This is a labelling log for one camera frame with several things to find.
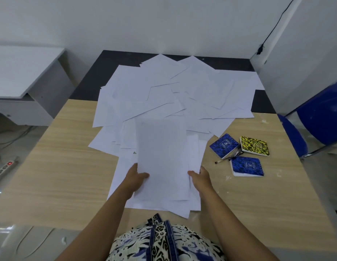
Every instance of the floor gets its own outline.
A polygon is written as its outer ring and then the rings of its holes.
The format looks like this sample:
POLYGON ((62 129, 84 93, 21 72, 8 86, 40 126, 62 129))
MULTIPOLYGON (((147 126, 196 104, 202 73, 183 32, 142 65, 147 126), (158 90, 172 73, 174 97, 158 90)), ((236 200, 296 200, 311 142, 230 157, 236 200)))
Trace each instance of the floor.
MULTIPOLYGON (((16 170, 28 156, 47 127, 37 127, 28 135, 15 141, 0 152, 0 165, 18 157, 18 164, 0 180, 0 195, 16 170)), ((0 143, 10 141, 20 135, 27 126, 17 126, 0 115, 0 143)), ((302 161, 337 234, 337 155, 319 153, 302 161)), ((79 231, 51 229, 48 227, 20 226, 0 223, 0 261, 1 260, 54 260, 79 231)), ((337 253, 307 252, 281 248, 271 248, 280 260, 337 260, 337 253)))

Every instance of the yellow notebook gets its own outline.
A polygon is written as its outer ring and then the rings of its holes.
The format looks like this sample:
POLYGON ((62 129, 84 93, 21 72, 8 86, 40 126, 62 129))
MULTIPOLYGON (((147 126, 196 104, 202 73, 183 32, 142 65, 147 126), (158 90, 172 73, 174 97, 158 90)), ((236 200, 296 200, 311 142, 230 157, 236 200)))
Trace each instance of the yellow notebook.
POLYGON ((245 136, 240 137, 242 151, 248 152, 252 154, 257 154, 261 156, 269 156, 269 148, 267 147, 267 143, 262 140, 249 138, 245 136))

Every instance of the hand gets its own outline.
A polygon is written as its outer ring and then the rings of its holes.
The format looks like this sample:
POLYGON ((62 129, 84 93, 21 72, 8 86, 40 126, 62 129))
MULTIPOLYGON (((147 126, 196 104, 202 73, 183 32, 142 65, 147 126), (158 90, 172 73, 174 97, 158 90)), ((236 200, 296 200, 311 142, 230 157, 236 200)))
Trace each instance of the hand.
POLYGON ((123 182, 119 185, 120 189, 126 192, 127 199, 132 197, 132 194, 138 190, 145 179, 149 178, 148 173, 138 173, 137 163, 128 170, 123 182))
POLYGON ((188 171, 188 175, 192 178, 192 183, 194 184, 195 188, 199 191, 200 197, 204 195, 204 193, 208 191, 214 191, 210 174, 208 171, 201 166, 200 167, 200 174, 197 174, 194 171, 188 171))

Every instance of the notebook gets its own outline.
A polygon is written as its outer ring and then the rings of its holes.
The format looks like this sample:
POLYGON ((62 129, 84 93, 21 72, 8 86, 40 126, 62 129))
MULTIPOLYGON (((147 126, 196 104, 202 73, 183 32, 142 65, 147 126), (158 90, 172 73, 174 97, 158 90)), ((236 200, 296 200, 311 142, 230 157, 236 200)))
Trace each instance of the notebook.
POLYGON ((230 135, 225 134, 215 141, 210 148, 220 157, 223 158, 233 151, 239 144, 230 135))
POLYGON ((263 169, 258 158, 236 157, 230 160, 235 177, 262 177, 263 169))
POLYGON ((265 141, 241 136, 240 142, 243 152, 248 152, 261 156, 270 155, 269 148, 267 147, 267 143, 265 141))

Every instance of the dark table surface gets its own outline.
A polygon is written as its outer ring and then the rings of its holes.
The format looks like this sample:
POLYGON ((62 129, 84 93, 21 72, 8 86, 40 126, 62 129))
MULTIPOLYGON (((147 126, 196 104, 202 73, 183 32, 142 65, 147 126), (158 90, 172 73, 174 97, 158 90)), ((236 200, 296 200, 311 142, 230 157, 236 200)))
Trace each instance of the dark table surface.
MULTIPOLYGON (((123 52, 104 50, 91 66, 88 73, 79 83, 78 87, 70 96, 75 100, 97 101, 100 88, 105 86, 119 65, 139 67, 140 63, 157 54, 123 52)), ((179 61, 189 56, 165 55, 179 61)), ((197 57, 216 70, 254 71, 249 59, 242 58, 214 58, 197 57)), ((264 90, 256 90, 253 98, 252 112, 275 113, 274 108, 264 90)))

